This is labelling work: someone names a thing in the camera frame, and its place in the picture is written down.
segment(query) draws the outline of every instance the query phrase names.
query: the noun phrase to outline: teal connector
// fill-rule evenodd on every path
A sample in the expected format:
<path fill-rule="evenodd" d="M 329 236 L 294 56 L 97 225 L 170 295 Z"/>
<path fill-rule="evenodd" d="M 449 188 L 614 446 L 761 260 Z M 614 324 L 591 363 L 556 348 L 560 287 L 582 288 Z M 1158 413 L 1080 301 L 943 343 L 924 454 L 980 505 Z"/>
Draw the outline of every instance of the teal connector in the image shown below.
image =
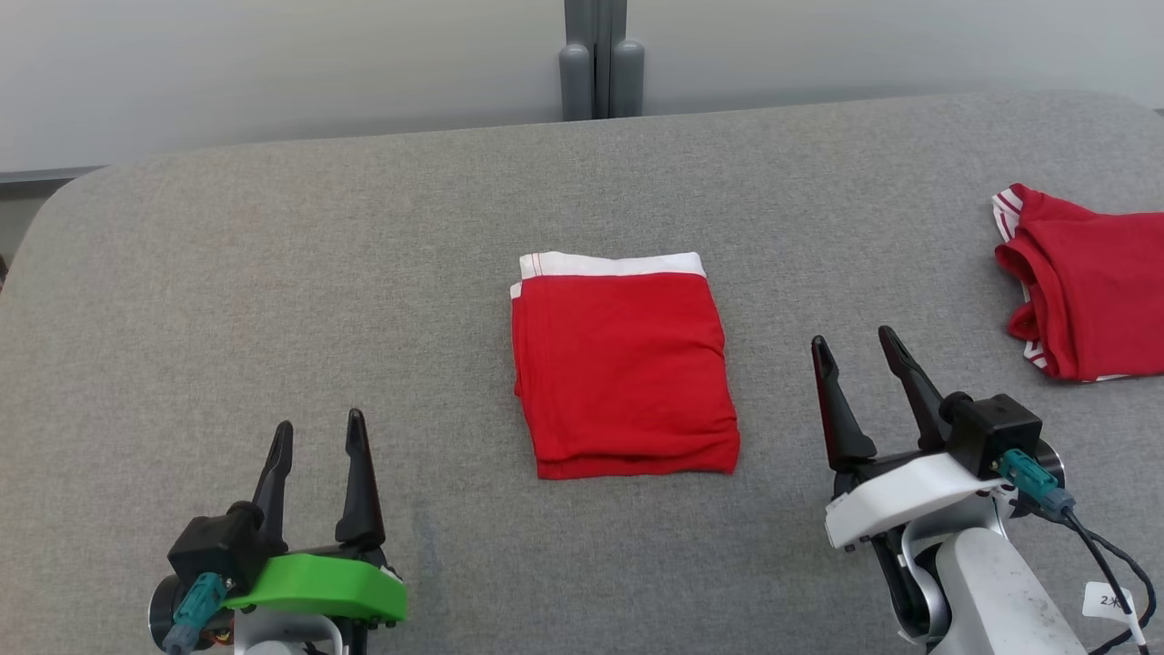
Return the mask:
<path fill-rule="evenodd" d="M 1055 517 L 1062 515 L 1064 510 L 1076 505 L 1076 499 L 1066 490 L 1059 489 L 1059 480 L 1055 476 L 1018 449 L 1002 454 L 1002 458 L 999 460 L 999 475 L 1010 480 L 1018 491 L 1034 498 L 1043 510 Z"/>
<path fill-rule="evenodd" d="M 226 600 L 226 584 L 217 574 L 203 574 L 194 581 L 186 597 L 173 613 L 173 627 L 162 640 L 166 655 L 189 655 L 198 645 L 198 635 L 210 622 L 222 601 Z"/>

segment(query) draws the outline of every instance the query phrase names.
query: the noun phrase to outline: white wall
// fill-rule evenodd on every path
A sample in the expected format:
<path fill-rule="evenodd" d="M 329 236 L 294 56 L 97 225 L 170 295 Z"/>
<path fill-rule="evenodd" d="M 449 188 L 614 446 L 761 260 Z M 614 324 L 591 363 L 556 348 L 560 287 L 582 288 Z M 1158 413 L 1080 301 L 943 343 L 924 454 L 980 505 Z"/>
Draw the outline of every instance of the white wall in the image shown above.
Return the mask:
<path fill-rule="evenodd" d="M 561 1 L 0 0 L 0 173 L 558 120 Z"/>
<path fill-rule="evenodd" d="M 645 113 L 986 88 L 1164 107 L 1161 0 L 629 0 Z"/>
<path fill-rule="evenodd" d="M 1161 0 L 629 0 L 647 113 L 977 88 L 1164 107 Z M 0 0 L 0 179 L 556 120 L 561 0 Z"/>

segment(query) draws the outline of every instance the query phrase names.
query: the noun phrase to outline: white tag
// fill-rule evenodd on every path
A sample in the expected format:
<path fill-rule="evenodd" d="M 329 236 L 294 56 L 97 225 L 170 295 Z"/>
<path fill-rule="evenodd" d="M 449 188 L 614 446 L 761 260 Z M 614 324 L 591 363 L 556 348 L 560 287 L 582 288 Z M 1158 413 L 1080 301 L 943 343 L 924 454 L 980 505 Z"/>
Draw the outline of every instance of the white tag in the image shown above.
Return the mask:
<path fill-rule="evenodd" d="M 1128 605 L 1131 605 L 1131 613 L 1135 614 L 1136 601 L 1131 598 L 1131 592 L 1123 588 L 1120 589 L 1123 590 L 1123 597 L 1128 599 Z M 1120 601 L 1112 593 L 1112 585 L 1107 583 L 1087 583 L 1087 589 L 1084 591 L 1084 617 L 1113 619 L 1121 624 L 1128 622 L 1123 608 L 1120 607 Z"/>

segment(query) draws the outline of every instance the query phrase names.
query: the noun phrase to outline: red garment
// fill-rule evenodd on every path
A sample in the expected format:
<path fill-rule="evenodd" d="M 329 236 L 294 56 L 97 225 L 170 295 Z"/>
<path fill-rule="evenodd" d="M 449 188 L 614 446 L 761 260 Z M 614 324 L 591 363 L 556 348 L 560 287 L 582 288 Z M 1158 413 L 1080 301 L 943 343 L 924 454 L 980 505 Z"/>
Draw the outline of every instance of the red garment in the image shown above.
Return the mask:
<path fill-rule="evenodd" d="M 1028 359 L 1062 380 L 1164 373 L 1164 212 L 1098 213 L 1014 184 L 995 216 L 1013 237 L 994 255 L 1029 289 L 1008 325 Z"/>
<path fill-rule="evenodd" d="M 724 335 L 703 276 L 524 279 L 513 356 L 539 478 L 736 469 Z"/>

